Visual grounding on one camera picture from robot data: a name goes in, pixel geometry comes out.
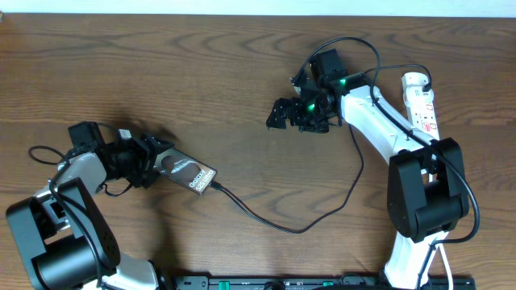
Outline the Galaxy smartphone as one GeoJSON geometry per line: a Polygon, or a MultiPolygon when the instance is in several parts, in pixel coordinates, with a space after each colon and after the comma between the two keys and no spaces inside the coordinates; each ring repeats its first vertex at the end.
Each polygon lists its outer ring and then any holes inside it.
{"type": "Polygon", "coordinates": [[[156,157],[153,170],[188,190],[202,195],[216,177],[218,171],[175,148],[156,157]]]}

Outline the white power strip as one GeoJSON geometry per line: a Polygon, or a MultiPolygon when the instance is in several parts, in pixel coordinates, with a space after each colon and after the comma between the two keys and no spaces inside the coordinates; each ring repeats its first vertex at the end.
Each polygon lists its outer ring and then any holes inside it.
{"type": "Polygon", "coordinates": [[[402,77],[403,101],[409,122],[433,139],[440,140],[433,104],[434,91],[424,91],[428,84],[429,78],[425,74],[407,72],[402,77]]]}

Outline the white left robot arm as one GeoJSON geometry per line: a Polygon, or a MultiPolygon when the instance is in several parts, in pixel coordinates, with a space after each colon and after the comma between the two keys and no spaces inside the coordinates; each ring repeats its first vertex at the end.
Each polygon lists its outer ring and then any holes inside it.
{"type": "Polygon", "coordinates": [[[113,180],[148,188],[153,164],[173,144],[153,135],[117,129],[106,143],[97,122],[69,128],[73,144],[57,172],[34,196],[11,205],[6,220],[35,289],[174,289],[173,278],[150,260],[119,249],[94,202],[113,180]]]}

